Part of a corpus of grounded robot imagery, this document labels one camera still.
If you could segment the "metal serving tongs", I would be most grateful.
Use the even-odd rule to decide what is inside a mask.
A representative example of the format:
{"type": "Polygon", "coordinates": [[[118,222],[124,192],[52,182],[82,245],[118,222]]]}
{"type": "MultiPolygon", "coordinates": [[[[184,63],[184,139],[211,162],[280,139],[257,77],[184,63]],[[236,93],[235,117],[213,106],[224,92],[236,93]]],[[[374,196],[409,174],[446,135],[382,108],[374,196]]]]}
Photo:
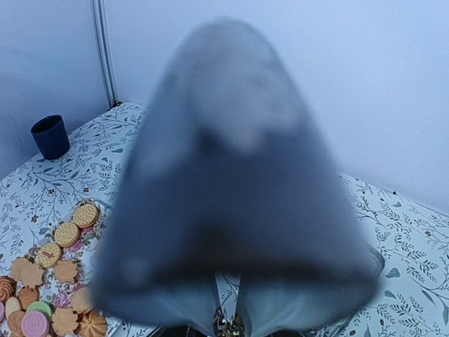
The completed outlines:
{"type": "Polygon", "coordinates": [[[95,308],[204,334],[309,331],[382,283],[306,103],[251,25],[181,44],[128,156],[90,284],[95,308]]]}

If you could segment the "swirl orange cookie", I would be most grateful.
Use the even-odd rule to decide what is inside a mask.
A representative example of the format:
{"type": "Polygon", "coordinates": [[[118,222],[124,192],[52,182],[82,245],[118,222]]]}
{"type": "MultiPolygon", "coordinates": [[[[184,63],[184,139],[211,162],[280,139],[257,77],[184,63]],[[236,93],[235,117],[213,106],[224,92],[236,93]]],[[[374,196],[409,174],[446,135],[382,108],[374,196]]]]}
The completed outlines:
{"type": "Polygon", "coordinates": [[[90,311],[79,322],[79,334],[83,337],[105,337],[107,320],[103,315],[90,311]]]}

